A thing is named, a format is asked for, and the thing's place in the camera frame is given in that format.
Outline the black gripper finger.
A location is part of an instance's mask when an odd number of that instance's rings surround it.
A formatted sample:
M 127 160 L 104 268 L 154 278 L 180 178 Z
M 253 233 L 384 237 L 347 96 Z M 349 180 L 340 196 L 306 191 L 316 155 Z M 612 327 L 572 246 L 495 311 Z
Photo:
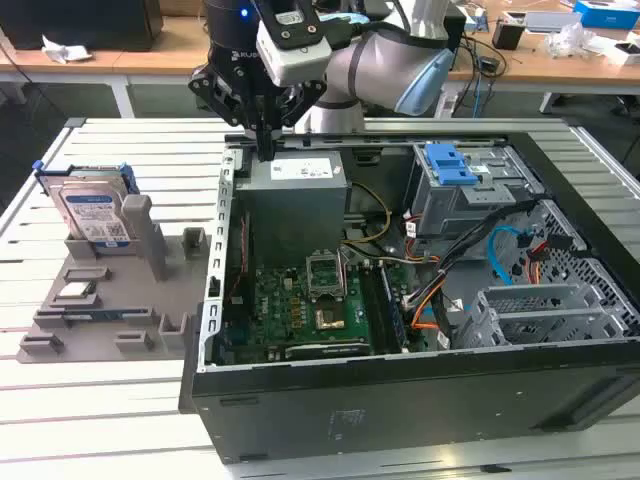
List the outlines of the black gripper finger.
M 211 65 L 196 71 L 188 84 L 200 103 L 231 126 L 242 126 L 253 139 L 258 158 L 267 160 L 264 108 L 244 67 L 233 67 L 224 79 Z
M 294 127 L 325 93 L 322 80 L 310 80 L 288 87 L 274 87 L 266 97 L 266 160 L 274 158 L 276 143 L 284 127 Z

